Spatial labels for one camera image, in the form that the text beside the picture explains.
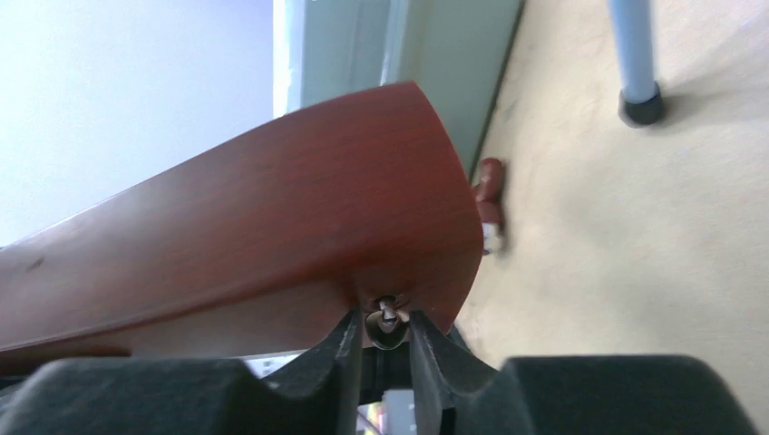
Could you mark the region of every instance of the blue-gray metal pole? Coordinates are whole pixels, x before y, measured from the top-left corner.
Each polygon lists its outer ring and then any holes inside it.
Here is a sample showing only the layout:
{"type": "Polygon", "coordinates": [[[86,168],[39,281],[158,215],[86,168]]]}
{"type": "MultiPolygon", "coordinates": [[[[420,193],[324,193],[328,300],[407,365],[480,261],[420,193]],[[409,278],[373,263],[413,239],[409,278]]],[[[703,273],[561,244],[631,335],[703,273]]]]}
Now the blue-gray metal pole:
{"type": "Polygon", "coordinates": [[[622,80],[626,121],[648,125],[662,118],[662,98],[654,76],[649,0],[608,0],[622,80]]]}

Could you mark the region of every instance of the wall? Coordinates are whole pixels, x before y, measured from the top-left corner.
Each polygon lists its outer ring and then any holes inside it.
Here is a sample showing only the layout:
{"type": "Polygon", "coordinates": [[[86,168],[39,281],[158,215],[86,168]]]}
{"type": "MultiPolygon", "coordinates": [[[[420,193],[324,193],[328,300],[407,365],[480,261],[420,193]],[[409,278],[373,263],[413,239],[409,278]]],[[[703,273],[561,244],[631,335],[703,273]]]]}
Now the wall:
{"type": "Polygon", "coordinates": [[[0,246],[272,118],[272,1],[0,3],[0,246]]]}

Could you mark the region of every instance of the beige floor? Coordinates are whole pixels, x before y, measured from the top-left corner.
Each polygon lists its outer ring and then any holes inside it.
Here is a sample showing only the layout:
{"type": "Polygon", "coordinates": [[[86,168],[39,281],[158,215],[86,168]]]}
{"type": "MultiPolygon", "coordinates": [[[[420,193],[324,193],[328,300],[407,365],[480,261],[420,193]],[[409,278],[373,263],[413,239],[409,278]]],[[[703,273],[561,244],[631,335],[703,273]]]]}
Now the beige floor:
{"type": "Polygon", "coordinates": [[[769,433],[769,5],[654,2],[665,125],[617,117],[603,0],[530,0],[484,149],[512,247],[459,325],[483,359],[688,353],[769,433]]]}

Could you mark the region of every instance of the polished wood surface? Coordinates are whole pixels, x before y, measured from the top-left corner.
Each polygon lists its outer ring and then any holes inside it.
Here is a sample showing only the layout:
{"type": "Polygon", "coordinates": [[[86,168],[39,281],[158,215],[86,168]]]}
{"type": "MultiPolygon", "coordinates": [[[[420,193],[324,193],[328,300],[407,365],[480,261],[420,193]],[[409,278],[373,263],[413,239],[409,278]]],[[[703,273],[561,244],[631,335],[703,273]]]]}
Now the polished wood surface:
{"type": "Polygon", "coordinates": [[[358,92],[0,250],[0,372],[307,348],[381,295],[447,330],[481,252],[470,186],[421,91],[358,92]]]}

